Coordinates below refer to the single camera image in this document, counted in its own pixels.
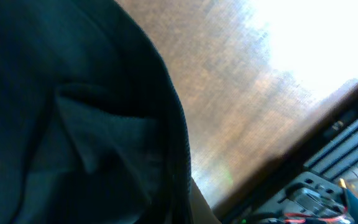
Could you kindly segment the black t-shirt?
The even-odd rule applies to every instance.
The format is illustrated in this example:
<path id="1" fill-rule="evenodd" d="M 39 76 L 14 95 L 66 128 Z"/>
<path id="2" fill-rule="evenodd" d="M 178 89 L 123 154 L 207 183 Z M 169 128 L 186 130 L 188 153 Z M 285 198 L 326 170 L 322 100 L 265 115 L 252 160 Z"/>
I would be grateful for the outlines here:
<path id="1" fill-rule="evenodd" d="M 0 1 L 0 223 L 191 223 L 186 120 L 112 0 Z"/>

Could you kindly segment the grey robot base electronics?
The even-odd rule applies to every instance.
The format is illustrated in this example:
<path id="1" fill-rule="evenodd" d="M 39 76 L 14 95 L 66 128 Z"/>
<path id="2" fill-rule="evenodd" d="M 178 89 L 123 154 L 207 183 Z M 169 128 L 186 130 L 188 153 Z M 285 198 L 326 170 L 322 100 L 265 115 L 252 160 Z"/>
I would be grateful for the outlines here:
<path id="1" fill-rule="evenodd" d="M 304 172 L 259 207 L 245 209 L 232 223 L 358 224 L 358 199 L 350 190 Z"/>

